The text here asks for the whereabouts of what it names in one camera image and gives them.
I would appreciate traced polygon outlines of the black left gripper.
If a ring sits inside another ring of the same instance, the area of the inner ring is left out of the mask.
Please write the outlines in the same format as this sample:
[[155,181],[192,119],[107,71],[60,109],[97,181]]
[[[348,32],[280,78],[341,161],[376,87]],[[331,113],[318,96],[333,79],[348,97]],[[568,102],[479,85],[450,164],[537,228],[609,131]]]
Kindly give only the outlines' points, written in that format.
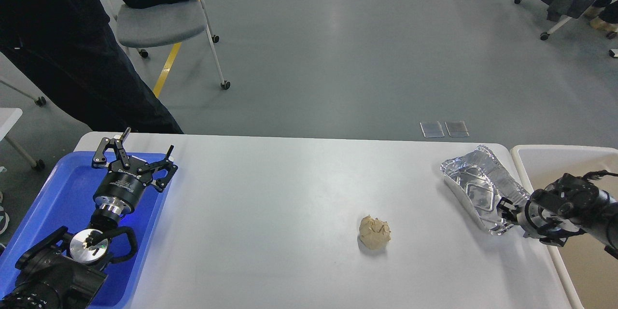
[[126,128],[119,138],[102,138],[91,159],[92,168],[105,168],[108,165],[105,153],[110,149],[117,160],[108,165],[107,173],[93,195],[98,210],[115,215],[131,214],[138,207],[146,190],[163,192],[178,170],[178,166],[171,159],[174,145],[170,145],[160,161],[148,163],[136,156],[129,157],[124,148],[124,140],[131,130],[130,127]]

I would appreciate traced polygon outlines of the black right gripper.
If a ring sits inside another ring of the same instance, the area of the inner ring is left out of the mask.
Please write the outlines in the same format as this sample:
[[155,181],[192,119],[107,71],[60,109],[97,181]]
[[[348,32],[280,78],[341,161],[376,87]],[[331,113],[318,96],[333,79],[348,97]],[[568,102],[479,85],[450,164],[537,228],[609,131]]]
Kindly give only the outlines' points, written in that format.
[[523,230],[523,238],[539,240],[544,237],[539,232],[544,225],[544,209],[538,204],[527,201],[525,206],[518,206],[507,197],[501,197],[496,208],[500,216],[509,224],[518,225]]

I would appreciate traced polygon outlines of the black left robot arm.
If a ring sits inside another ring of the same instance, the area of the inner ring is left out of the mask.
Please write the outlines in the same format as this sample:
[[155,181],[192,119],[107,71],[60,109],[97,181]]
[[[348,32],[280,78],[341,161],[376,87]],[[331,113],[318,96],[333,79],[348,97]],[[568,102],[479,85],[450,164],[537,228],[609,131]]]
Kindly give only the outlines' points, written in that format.
[[121,309],[178,166],[128,153],[125,131],[62,158],[1,256],[3,309]]

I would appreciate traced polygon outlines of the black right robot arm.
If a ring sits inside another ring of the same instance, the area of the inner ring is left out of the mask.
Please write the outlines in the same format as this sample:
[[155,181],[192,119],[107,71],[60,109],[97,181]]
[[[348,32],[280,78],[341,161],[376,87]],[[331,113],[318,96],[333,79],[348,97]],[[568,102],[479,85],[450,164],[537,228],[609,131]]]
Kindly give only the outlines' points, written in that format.
[[544,189],[536,189],[523,206],[502,197],[497,203],[501,217],[524,230],[524,237],[564,247],[570,237],[589,234],[604,245],[604,251],[617,257],[617,201],[594,184],[607,170],[574,176],[565,173]]

